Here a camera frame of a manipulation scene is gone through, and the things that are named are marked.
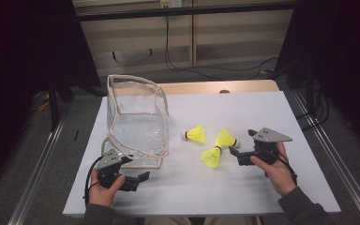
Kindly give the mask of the white table sheet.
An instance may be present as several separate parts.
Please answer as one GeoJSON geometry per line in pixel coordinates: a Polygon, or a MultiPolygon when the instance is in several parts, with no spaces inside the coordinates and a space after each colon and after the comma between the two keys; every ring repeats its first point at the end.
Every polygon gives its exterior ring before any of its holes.
{"type": "Polygon", "coordinates": [[[201,152],[214,147],[222,128],[240,142],[243,151],[253,148],[249,129],[271,128],[291,137],[286,152],[299,187],[325,211],[338,211],[334,194],[282,92],[170,95],[168,102],[169,154],[137,191],[115,195],[116,214],[206,217],[280,212],[279,196],[259,168],[240,166],[229,151],[222,152],[215,169],[201,162],[201,152]],[[198,125],[204,126],[205,142],[184,140],[184,132],[198,125]]]}

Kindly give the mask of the black horizontal bar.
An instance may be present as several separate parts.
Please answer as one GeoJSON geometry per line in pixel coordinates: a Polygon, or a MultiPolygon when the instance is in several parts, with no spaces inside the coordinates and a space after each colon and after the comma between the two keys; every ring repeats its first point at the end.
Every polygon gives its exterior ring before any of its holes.
{"type": "Polygon", "coordinates": [[[218,13],[237,13],[294,9],[298,6],[297,2],[278,2],[249,5],[231,6],[209,6],[209,7],[181,7],[167,9],[141,9],[131,11],[102,12],[102,13],[81,13],[76,16],[80,22],[140,19],[169,16],[188,16],[218,13]]]}

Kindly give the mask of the black metal stand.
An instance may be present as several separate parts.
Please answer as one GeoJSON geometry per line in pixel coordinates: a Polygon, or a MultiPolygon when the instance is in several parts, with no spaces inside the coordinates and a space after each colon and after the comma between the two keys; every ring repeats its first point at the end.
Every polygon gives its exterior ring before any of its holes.
{"type": "Polygon", "coordinates": [[[55,131],[60,122],[57,97],[60,97],[64,102],[70,102],[74,99],[68,78],[64,75],[52,75],[49,81],[48,94],[52,117],[51,131],[55,131]]]}

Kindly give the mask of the transparent bag with beige trim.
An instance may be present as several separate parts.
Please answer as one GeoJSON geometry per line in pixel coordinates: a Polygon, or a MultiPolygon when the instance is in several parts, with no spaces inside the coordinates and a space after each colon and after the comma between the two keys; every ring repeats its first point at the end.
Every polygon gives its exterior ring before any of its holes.
{"type": "Polygon", "coordinates": [[[132,75],[107,78],[107,129],[103,154],[130,159],[128,169],[157,169],[169,154],[169,107],[162,87],[132,75]]]}

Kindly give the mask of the white power outlet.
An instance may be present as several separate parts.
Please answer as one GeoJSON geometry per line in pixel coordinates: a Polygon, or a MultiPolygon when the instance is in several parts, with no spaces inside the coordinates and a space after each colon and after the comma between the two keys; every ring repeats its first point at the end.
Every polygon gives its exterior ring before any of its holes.
{"type": "Polygon", "coordinates": [[[161,8],[180,8],[183,6],[182,0],[160,0],[161,8]]]}

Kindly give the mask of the person's right hand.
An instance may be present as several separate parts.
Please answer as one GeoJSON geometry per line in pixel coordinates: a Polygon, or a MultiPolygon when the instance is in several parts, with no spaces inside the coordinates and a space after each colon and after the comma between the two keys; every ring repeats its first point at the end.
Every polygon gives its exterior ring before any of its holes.
{"type": "Polygon", "coordinates": [[[285,197],[293,191],[297,185],[293,181],[291,171],[287,167],[289,160],[283,142],[277,143],[279,160],[269,165],[261,159],[252,156],[250,160],[260,169],[262,169],[272,182],[274,190],[281,196],[285,197]]]}

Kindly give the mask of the yellow shuttlecock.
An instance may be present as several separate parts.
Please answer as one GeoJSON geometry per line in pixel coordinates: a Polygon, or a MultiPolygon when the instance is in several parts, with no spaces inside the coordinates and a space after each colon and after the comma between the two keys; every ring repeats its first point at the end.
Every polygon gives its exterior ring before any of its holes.
{"type": "Polygon", "coordinates": [[[222,128],[216,137],[216,145],[238,147],[239,141],[225,128],[222,128]]]}
{"type": "Polygon", "coordinates": [[[222,148],[217,145],[201,153],[202,162],[209,168],[216,168],[220,162],[222,148]]]}
{"type": "Polygon", "coordinates": [[[190,130],[185,131],[183,134],[183,139],[186,141],[204,143],[205,142],[204,126],[198,125],[190,130]]]}

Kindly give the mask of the aluminium floor rail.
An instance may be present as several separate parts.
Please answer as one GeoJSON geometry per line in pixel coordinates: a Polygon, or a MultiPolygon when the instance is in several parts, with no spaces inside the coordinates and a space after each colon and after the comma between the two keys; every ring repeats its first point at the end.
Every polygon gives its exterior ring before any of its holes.
{"type": "Polygon", "coordinates": [[[334,166],[337,174],[339,175],[343,185],[348,190],[352,197],[353,202],[360,212],[360,185],[357,183],[347,165],[341,158],[336,147],[333,145],[323,127],[319,124],[318,120],[314,118],[309,112],[307,107],[307,101],[300,92],[293,94],[295,101],[303,113],[306,114],[308,127],[314,132],[318,141],[320,142],[327,158],[334,166]]]}
{"type": "Polygon", "coordinates": [[[60,119],[56,127],[50,133],[48,141],[45,143],[44,148],[41,152],[37,165],[33,170],[32,175],[28,180],[28,183],[22,193],[21,198],[16,204],[16,207],[13,210],[7,225],[23,225],[23,223],[25,222],[31,204],[35,199],[36,193],[38,191],[42,176],[46,171],[46,167],[49,163],[54,147],[56,146],[56,143],[62,132],[64,122],[64,119],[60,119]]]}

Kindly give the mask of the black curtain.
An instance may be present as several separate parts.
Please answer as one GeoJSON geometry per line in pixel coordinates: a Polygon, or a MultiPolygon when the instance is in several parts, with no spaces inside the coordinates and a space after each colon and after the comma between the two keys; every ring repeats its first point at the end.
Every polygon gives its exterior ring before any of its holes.
{"type": "Polygon", "coordinates": [[[16,145],[35,94],[100,80],[73,0],[0,0],[0,167],[16,145]]]}
{"type": "Polygon", "coordinates": [[[276,68],[294,65],[290,84],[308,64],[324,92],[360,134],[360,0],[295,0],[276,68]]]}

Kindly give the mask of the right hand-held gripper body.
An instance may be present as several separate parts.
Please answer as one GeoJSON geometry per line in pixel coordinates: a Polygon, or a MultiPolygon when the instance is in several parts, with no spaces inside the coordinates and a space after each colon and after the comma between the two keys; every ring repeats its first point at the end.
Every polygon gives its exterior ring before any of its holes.
{"type": "Polygon", "coordinates": [[[272,165],[279,159],[277,143],[291,142],[293,140],[291,137],[268,127],[257,131],[257,134],[251,138],[254,141],[254,150],[240,153],[237,156],[240,166],[252,165],[252,161],[250,160],[252,156],[272,165]]]}

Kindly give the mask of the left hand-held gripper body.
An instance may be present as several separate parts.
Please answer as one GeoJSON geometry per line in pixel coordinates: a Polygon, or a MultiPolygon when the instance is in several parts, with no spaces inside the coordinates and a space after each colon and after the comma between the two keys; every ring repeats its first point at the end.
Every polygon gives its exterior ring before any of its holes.
{"type": "MultiPolygon", "coordinates": [[[[115,150],[109,150],[98,162],[97,177],[99,183],[109,188],[115,180],[121,176],[120,169],[124,164],[121,163],[121,157],[115,150]]],[[[137,177],[126,177],[126,181],[123,186],[120,187],[122,191],[136,191],[140,184],[137,177]]]]}

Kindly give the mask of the person's left hand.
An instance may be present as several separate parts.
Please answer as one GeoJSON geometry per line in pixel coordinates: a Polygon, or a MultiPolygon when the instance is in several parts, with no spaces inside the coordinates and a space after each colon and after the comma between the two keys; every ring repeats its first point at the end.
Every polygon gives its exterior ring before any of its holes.
{"type": "Polygon", "coordinates": [[[92,185],[89,188],[89,202],[91,204],[110,207],[113,204],[115,193],[123,186],[125,181],[126,177],[121,175],[109,188],[105,188],[98,181],[98,172],[93,170],[91,172],[92,185]]]}

